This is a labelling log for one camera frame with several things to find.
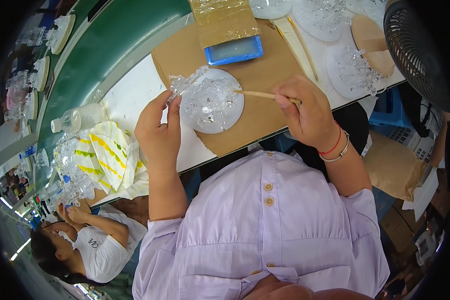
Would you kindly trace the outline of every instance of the woman in white t-shirt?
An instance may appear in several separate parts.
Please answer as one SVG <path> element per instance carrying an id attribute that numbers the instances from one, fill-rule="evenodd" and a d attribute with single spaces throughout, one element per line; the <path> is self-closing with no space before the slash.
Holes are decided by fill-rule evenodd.
<path id="1" fill-rule="evenodd" d="M 69 284 L 107 284 L 124 269 L 147 233 L 144 225 L 108 204 L 97 215 L 62 204 L 57 213 L 66 223 L 33 232 L 31 251 L 43 271 Z"/>

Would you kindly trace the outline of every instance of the red string bracelet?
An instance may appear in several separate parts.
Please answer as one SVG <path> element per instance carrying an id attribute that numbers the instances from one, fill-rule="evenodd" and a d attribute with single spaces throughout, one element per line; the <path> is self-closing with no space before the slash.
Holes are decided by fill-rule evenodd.
<path id="1" fill-rule="evenodd" d="M 338 129 L 340 129 L 340 135 L 338 136 L 338 141 L 335 144 L 335 146 L 333 146 L 333 148 L 330 151 L 328 151 L 328 152 L 320 152 L 320 151 L 317 150 L 318 154 L 320 154 L 321 156 L 327 155 L 327 154 L 331 153 L 332 151 L 334 151 L 335 148 L 338 146 L 338 143 L 340 142 L 340 139 L 342 138 L 342 127 L 340 127 L 340 125 L 337 123 L 337 121 L 335 121 L 335 124 L 337 124 Z"/>

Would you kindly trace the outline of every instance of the yellow patterned cloth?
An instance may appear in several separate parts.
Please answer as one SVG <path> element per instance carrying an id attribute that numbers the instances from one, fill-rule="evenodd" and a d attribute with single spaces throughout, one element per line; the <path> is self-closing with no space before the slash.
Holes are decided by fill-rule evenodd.
<path id="1" fill-rule="evenodd" d="M 148 195 L 146 160 L 132 134 L 116 122 L 90 129 L 77 143 L 74 162 L 108 194 L 133 199 Z"/>

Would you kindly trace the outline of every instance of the black hair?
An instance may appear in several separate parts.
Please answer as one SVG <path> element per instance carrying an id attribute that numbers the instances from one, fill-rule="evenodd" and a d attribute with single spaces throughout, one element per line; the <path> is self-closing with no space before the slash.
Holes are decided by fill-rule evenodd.
<path id="1" fill-rule="evenodd" d="M 76 283 L 86 283 L 97 287 L 107 285 L 107 283 L 90 280 L 81 273 L 71 273 L 67 265 L 55 256 L 57 248 L 41 228 L 33 231 L 30 238 L 31 253 L 38 266 L 46 273 L 72 285 Z"/>

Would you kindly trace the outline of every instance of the wooden button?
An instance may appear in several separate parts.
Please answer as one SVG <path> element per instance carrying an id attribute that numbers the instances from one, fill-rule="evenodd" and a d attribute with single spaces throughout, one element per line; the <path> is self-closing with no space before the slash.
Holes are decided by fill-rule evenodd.
<path id="1" fill-rule="evenodd" d="M 265 198 L 265 204 L 268 206 L 274 205 L 275 200 L 272 197 Z"/>

